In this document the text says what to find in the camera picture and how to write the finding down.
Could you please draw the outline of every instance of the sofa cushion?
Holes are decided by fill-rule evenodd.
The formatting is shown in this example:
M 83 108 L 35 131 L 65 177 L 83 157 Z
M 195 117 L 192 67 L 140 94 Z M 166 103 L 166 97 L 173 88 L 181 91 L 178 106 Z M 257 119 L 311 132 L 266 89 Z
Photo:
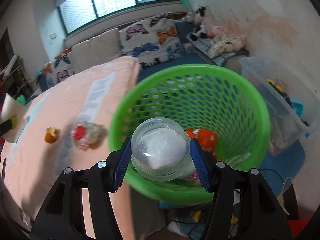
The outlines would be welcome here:
M 52 62 L 47 63 L 43 68 L 43 74 L 46 78 L 48 88 L 54 87 L 56 84 L 75 74 L 70 60 L 70 53 L 64 54 Z
M 76 73 L 120 57 L 118 32 L 115 28 L 73 46 L 71 53 Z
M 158 65 L 184 55 L 170 13 L 136 22 L 119 32 L 123 54 L 137 57 L 142 68 Z

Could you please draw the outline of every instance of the wall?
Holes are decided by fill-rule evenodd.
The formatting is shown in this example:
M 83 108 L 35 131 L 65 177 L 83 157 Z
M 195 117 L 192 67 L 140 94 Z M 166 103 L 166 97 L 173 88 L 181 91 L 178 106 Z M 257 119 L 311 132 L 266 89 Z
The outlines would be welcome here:
M 65 33 L 58 10 L 54 0 L 33 0 L 33 11 L 44 50 L 52 61 L 64 49 Z M 51 39 L 51 33 L 57 33 L 57 37 Z
M 30 78 L 48 61 L 33 11 L 33 0 L 13 0 L 0 21 L 0 36 L 8 28 L 15 54 L 22 57 Z
M 248 33 L 251 55 L 271 55 L 291 67 L 320 92 L 320 17 L 309 0 L 189 0 L 193 9 L 209 5 L 217 25 Z M 320 203 L 320 127 L 301 142 L 305 164 L 294 180 L 302 218 L 310 218 Z
M 13 0 L 0 21 L 0 37 L 6 28 L 31 79 L 63 49 L 65 34 L 54 0 Z M 51 40 L 53 32 L 58 36 Z

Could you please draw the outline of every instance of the blanket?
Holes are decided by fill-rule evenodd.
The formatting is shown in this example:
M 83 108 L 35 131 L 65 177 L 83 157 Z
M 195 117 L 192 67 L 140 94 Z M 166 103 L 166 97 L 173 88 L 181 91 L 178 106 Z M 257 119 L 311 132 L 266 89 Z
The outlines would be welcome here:
M 33 220 L 64 168 L 88 169 L 108 157 L 108 138 L 95 149 L 79 150 L 70 141 L 70 128 L 86 120 L 108 129 L 119 102 L 135 86 L 139 68 L 138 59 L 120 57 L 73 75 L 33 100 L 25 115 L 27 125 L 16 143 L 5 143 L 0 164 L 2 169 L 6 159 L 4 183 Z M 44 141 L 47 127 L 59 129 L 53 144 Z M 88 191 L 83 195 L 86 231 L 94 237 Z M 134 239 L 128 184 L 110 199 L 124 239 Z

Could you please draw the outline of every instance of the plastic storage box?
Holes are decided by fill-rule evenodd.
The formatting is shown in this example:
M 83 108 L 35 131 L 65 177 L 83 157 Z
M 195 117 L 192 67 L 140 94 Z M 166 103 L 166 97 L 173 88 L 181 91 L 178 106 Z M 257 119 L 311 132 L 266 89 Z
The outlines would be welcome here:
M 320 101 L 288 67 L 267 57 L 247 57 L 239 60 L 241 75 L 250 81 L 265 99 L 271 122 L 269 152 L 281 153 L 302 136 L 308 137 L 320 120 Z M 277 83 L 292 102 L 298 102 L 295 111 L 266 79 Z

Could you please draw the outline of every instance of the butterfly print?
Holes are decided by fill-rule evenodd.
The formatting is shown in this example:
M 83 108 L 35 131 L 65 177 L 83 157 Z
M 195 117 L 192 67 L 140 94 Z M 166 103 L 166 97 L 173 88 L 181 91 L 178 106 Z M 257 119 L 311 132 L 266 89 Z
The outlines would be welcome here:
M 68 55 L 65 54 L 59 58 L 56 59 L 55 63 L 54 63 L 54 68 L 57 68 L 59 65 L 60 60 L 63 60 L 65 63 L 70 64 L 70 60 L 68 58 Z
M 173 26 L 169 27 L 167 32 L 165 31 L 157 31 L 157 36 L 159 37 L 160 44 L 164 44 L 168 37 L 177 37 L 176 30 Z
M 68 70 L 64 70 L 64 71 L 59 71 L 57 73 L 57 83 L 59 84 L 60 82 L 66 80 L 69 77 L 69 72 Z
M 127 29 L 127 37 L 125 40 L 130 40 L 135 33 L 148 34 L 149 32 L 143 27 L 142 24 L 136 24 L 135 26 Z
M 155 26 L 160 19 L 172 19 L 172 15 L 170 13 L 162 13 L 151 18 L 150 27 Z
M 135 47 L 133 49 L 133 53 L 131 54 L 132 57 L 137 57 L 139 56 L 142 52 L 145 51 L 156 51 L 158 50 L 159 47 L 156 45 L 152 45 L 150 42 L 147 42 L 144 44 L 142 47 Z
M 153 67 L 153 66 L 159 65 L 160 63 L 161 63 L 161 61 L 159 60 L 158 57 L 156 57 L 156 58 L 153 60 L 153 64 L 151 63 L 150 65 L 148 65 L 147 63 L 142 62 L 142 63 L 141 63 L 141 67 L 142 67 L 142 69 L 147 69 L 147 68 L 149 68 L 149 67 Z
M 175 59 L 175 54 L 178 54 L 180 56 L 183 56 L 184 52 L 183 49 L 181 48 L 181 45 L 176 42 L 174 48 L 172 46 L 167 47 L 167 53 L 168 53 L 168 59 L 173 60 Z

